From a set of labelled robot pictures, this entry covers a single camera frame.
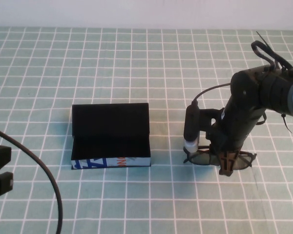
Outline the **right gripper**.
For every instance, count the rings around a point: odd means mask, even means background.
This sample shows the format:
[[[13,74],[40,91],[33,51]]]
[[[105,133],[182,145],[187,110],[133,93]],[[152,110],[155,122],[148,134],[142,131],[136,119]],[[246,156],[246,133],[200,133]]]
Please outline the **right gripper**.
[[[220,153],[219,175],[231,176],[239,151],[247,136],[264,114],[263,108],[245,110],[237,107],[222,109],[209,133],[211,148]]]

